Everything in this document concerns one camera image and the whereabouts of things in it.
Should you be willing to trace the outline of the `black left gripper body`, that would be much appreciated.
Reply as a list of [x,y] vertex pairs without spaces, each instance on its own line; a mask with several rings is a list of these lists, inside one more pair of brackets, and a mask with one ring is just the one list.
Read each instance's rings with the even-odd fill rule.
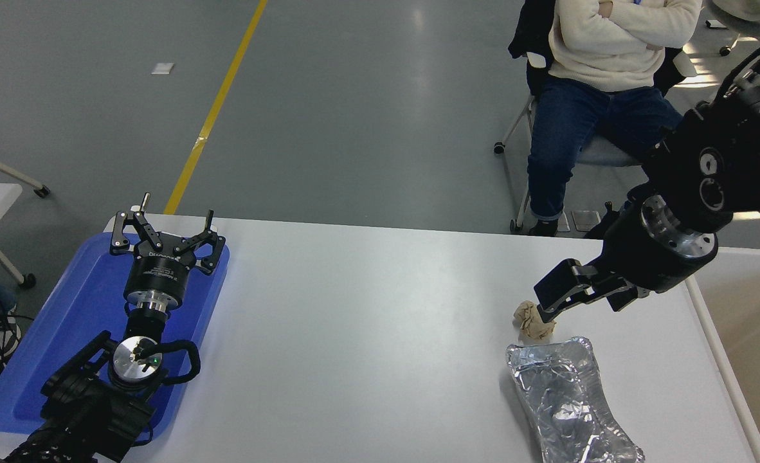
[[181,303],[194,266],[195,255],[191,251],[180,256],[156,251],[136,255],[125,284],[125,299],[136,303],[140,294],[157,292],[165,294],[169,301]]

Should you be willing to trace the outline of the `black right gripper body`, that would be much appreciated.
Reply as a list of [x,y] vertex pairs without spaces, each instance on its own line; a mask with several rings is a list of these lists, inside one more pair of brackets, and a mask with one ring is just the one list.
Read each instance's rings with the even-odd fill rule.
[[627,203],[604,235],[602,263],[631,284],[662,293],[715,257],[715,235],[683,225],[665,201]]

